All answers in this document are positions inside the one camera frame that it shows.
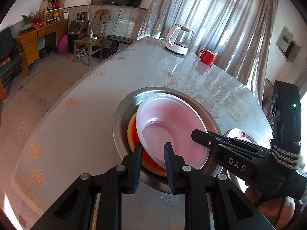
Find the tile floor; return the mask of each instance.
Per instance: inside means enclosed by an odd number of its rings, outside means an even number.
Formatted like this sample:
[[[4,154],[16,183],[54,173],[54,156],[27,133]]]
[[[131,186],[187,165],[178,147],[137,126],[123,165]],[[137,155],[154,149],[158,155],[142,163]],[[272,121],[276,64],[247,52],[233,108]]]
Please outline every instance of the tile floor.
[[[29,66],[30,77],[20,73],[7,87],[8,99],[0,101],[0,207],[7,198],[24,229],[40,217],[10,186],[10,177],[18,157],[43,116],[80,78],[95,68],[101,59],[87,57],[73,63],[73,54],[52,53]]]

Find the black armchair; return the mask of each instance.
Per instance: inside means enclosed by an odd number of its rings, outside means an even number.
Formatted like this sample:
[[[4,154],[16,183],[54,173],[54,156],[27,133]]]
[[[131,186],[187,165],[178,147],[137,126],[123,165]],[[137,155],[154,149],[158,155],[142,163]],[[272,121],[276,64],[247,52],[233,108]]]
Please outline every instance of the black armchair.
[[[23,61],[23,49],[18,45],[12,37],[11,28],[8,27],[0,32],[0,62],[10,57],[10,61],[0,67],[0,99],[5,101],[7,93],[2,82],[18,67],[25,72],[26,76],[30,76],[27,64]]]

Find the stainless steel basin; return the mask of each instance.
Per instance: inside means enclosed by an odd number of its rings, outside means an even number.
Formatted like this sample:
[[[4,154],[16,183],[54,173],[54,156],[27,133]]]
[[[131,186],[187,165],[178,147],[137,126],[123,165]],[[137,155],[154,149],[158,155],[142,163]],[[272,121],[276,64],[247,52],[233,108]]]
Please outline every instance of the stainless steel basin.
[[[127,139],[127,129],[131,117],[137,111],[140,103],[146,97],[156,93],[167,93],[181,98],[182,100],[187,102],[192,108],[194,108],[194,110],[202,118],[208,131],[221,134],[221,131],[217,123],[210,115],[210,113],[204,107],[202,107],[201,104],[199,104],[191,97],[181,92],[175,91],[173,89],[164,88],[164,87],[142,88],[127,95],[120,102],[114,114],[113,137],[118,153],[122,159],[124,158],[124,156],[131,153]],[[212,176],[218,175],[221,172],[221,170],[222,167],[213,161],[213,155],[211,153],[209,153],[209,157],[205,165],[200,169],[201,173]],[[167,178],[155,175],[150,171],[148,171],[147,169],[145,169],[144,167],[142,167],[141,169],[140,179],[149,186],[153,187],[154,189],[157,189],[165,193],[171,193],[168,187]]]

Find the yellow wooden desk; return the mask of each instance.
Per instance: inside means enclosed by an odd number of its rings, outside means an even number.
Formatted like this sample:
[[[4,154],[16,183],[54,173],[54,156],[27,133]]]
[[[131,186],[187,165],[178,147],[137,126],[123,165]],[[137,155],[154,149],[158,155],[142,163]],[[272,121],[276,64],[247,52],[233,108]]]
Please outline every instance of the yellow wooden desk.
[[[46,47],[57,47],[60,39],[67,34],[68,19],[47,24],[39,29],[20,34],[16,40],[22,44],[24,61],[30,65],[39,59],[37,39],[45,36]]]

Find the electrical box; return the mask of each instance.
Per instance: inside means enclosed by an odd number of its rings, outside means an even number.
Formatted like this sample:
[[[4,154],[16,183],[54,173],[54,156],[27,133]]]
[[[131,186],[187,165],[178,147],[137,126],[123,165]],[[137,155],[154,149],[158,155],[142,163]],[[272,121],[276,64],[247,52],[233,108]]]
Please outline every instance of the electrical box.
[[[291,63],[294,62],[301,47],[294,41],[294,35],[284,26],[276,42],[276,46],[283,54],[284,58]]]

